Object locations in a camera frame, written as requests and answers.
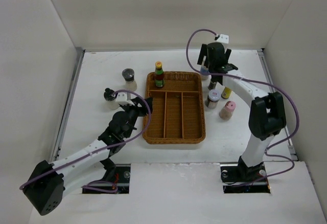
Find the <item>tall white pearl jar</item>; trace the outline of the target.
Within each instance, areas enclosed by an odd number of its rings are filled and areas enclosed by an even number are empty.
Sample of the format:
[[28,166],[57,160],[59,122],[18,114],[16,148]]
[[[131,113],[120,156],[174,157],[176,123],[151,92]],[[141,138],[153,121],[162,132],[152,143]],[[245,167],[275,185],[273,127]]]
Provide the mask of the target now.
[[200,76],[202,80],[207,80],[209,78],[208,68],[204,65],[202,65],[200,68]]

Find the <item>green label sauce bottle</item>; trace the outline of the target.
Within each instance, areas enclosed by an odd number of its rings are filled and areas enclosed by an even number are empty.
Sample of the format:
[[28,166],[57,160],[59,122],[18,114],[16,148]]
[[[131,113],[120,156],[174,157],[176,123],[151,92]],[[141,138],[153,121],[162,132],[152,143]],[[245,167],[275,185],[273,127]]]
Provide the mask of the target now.
[[155,85],[158,88],[163,87],[164,84],[165,84],[165,80],[164,80],[165,74],[164,74],[164,71],[162,69],[162,62],[157,61],[155,63],[155,72],[154,72],[154,75],[155,75],[155,77],[154,77]]

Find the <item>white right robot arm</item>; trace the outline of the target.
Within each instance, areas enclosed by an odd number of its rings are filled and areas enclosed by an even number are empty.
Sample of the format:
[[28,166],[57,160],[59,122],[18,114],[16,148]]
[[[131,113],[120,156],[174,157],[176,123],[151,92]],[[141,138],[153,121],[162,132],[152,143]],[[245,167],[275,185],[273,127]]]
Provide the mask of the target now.
[[239,69],[228,63],[230,49],[222,43],[203,44],[198,65],[208,69],[211,83],[236,93],[250,108],[248,126],[250,139],[236,166],[222,168],[225,183],[249,183],[263,170],[263,156],[273,138],[286,126],[283,96],[279,92],[268,93],[246,79]]

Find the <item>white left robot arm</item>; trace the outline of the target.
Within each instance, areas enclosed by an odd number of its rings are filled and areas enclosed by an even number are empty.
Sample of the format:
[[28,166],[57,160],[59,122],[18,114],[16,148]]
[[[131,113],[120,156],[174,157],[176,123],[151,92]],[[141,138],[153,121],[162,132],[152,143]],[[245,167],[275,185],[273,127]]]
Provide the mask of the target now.
[[108,127],[97,139],[80,151],[54,162],[38,163],[20,189],[41,216],[55,210],[62,199],[76,190],[95,190],[93,184],[110,182],[115,164],[110,159],[126,143],[134,140],[133,131],[139,117],[151,118],[153,99],[136,96],[119,102]]

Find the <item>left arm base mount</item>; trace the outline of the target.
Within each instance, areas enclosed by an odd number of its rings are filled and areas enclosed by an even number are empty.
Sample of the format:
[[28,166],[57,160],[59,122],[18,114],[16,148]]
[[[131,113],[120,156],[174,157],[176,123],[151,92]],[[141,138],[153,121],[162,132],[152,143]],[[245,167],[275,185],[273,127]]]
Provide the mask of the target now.
[[94,180],[82,188],[83,194],[128,194],[131,165],[115,164],[111,159],[101,161],[106,170],[100,180]]

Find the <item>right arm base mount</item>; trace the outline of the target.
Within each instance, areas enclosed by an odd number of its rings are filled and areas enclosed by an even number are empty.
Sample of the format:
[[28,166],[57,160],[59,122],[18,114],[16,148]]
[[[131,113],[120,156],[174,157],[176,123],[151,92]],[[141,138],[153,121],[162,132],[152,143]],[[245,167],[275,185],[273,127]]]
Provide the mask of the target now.
[[263,163],[246,168],[242,165],[221,165],[221,181],[225,194],[270,193]]

